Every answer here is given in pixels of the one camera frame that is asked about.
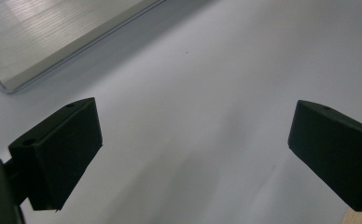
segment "black plastic jaw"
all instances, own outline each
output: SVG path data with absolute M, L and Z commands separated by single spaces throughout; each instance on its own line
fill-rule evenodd
M 66 105 L 10 146 L 34 210 L 62 209 L 103 140 L 93 98 Z
M 362 124 L 325 105 L 298 101 L 291 150 L 350 207 L 362 211 Z
M 103 139 L 94 98 L 66 105 L 9 146 L 0 160 L 0 223 L 24 223 L 19 205 L 60 210 Z

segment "black plastic block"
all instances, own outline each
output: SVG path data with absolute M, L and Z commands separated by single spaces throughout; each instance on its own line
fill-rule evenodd
M 342 113 L 298 101 L 289 147 L 349 206 L 362 211 L 362 124 Z
M 31 177 L 34 210 L 62 209 L 102 143 L 94 98 L 64 106 L 15 140 L 9 151 Z

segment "screw hole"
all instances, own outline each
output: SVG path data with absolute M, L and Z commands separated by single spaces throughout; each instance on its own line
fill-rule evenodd
M 36 142 L 36 139 L 31 138 L 31 139 L 27 139 L 26 141 L 24 141 L 23 145 L 28 147 L 28 146 L 34 144 L 35 142 Z

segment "metal edge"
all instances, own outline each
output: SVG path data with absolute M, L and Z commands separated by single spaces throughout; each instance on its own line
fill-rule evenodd
M 73 52 L 72 54 L 70 54 L 69 56 L 60 59 L 57 63 L 55 63 L 54 65 L 50 66 L 49 68 L 45 69 L 43 72 L 39 73 L 38 75 L 36 75 L 35 77 L 31 78 L 30 80 L 26 81 L 25 83 L 21 84 L 18 88 L 14 89 L 14 90 L 10 90 L 7 89 L 0 81 L 0 91 L 6 94 L 11 94 L 11 93 L 15 93 L 17 91 L 21 91 L 22 89 L 30 86 L 32 83 L 36 82 L 37 80 L 39 80 L 41 77 L 46 76 L 47 74 L 49 74 L 51 71 L 53 71 L 55 68 L 61 66 L 62 64 L 66 63 L 67 61 L 71 60 L 72 58 L 74 58 L 75 56 L 77 56 L 79 53 L 81 53 L 82 51 L 84 51 L 85 49 L 90 48 L 91 46 L 93 46 L 94 44 L 96 44 L 97 42 L 99 42 L 100 40 L 106 38 L 107 36 L 111 35 L 112 33 L 116 32 L 116 30 L 122 28 L 123 26 L 125 26 L 126 24 L 128 24 L 131 21 L 134 21 L 135 19 L 137 19 L 138 17 L 140 17 L 141 15 L 145 14 L 146 12 L 148 12 L 150 9 L 158 6 L 159 4 L 161 4 L 162 2 L 164 2 L 166 0 L 158 0 L 157 2 L 153 3 L 152 5 L 142 9 L 140 12 L 136 13 L 134 16 L 130 17 L 129 19 L 127 19 L 126 21 L 123 21 L 122 23 L 120 23 L 119 25 L 115 26 L 114 28 L 106 31 L 105 33 L 103 33 L 102 35 L 100 35 L 99 37 L 93 39 L 90 43 L 88 43 L 87 45 L 83 46 L 82 48 L 78 49 L 77 51 Z

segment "metal sheet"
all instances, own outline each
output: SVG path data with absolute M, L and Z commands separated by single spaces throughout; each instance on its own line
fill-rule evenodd
M 161 0 L 0 0 L 0 89 L 17 91 Z

